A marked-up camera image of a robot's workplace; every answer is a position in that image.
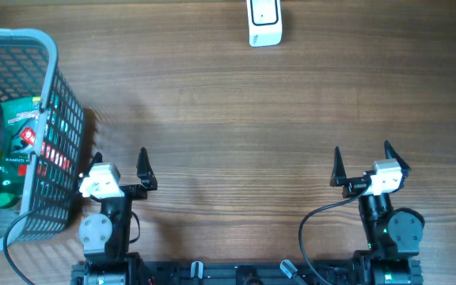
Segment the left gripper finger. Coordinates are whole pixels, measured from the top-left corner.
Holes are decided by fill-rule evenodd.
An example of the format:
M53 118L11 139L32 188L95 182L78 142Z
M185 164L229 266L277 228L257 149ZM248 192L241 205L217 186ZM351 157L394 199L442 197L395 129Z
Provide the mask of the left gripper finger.
M136 169L137 177L140 179L141 185L147 191L154 191L158 189L158 181L151 168L150 160L145 147L140 149Z
M88 170L91 170L95 164L102 163L102 162L103 162L102 153L101 152L96 152L95 155L93 156L91 162L89 163Z

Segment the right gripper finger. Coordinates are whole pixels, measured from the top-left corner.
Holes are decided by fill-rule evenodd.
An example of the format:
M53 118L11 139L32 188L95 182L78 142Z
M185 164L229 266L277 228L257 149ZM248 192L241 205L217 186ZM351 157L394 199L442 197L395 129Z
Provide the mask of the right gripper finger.
M340 187L346 185L347 180L348 178L345 172L340 148L336 146L334 149L333 168L329 184L331 187Z
M384 150L387 159L395 159L401 167L401 172L404 177L407 177L411 172L411 167L405 162L405 160L395 151L390 144L389 140L384 142Z

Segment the green 3M gloves packet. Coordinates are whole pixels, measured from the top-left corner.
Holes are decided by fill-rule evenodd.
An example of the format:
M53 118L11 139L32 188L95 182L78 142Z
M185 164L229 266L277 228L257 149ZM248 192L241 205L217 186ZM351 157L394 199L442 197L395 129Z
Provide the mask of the green 3M gloves packet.
M0 161L0 193L22 196L32 152L39 160L36 177L40 185L61 186L67 192L72 188L80 119L54 97L47 123L39 127L40 106L40 97L2 103L5 136Z

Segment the green lid jar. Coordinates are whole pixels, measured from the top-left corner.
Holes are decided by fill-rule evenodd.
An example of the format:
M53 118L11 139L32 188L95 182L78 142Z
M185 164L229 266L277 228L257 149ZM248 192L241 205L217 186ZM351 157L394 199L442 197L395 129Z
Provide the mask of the green lid jar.
M13 193L0 193L0 209L14 207L19 203L20 199L20 196L16 196Z

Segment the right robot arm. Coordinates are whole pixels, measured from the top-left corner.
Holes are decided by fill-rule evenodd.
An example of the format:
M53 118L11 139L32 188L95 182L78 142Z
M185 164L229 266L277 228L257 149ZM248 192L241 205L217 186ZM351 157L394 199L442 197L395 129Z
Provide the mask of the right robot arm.
M390 195L404 187L411 167L384 142L386 158L373 169L349 178L340 149L334 150L330 185L343 188L343 197L359 202L359 215L367 239L367 250L356 250L352 258L336 266L335 284L422 284L419 244L424 217L413 209L392 206Z

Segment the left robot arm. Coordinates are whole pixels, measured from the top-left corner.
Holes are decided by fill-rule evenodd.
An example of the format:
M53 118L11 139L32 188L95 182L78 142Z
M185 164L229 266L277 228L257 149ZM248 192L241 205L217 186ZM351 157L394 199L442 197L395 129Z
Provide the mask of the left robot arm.
M139 221L132 202L145 200L149 191L158 188L146 148L139 152L136 164L137 184L120 184L120 172L112 163L102 161L96 153L87 173L81 176L78 190L82 197L101 204L98 214L84 218L78 229L85 262L73 266L72 284L130 285L155 284L150 269L129 245L138 241L130 237L131 221Z

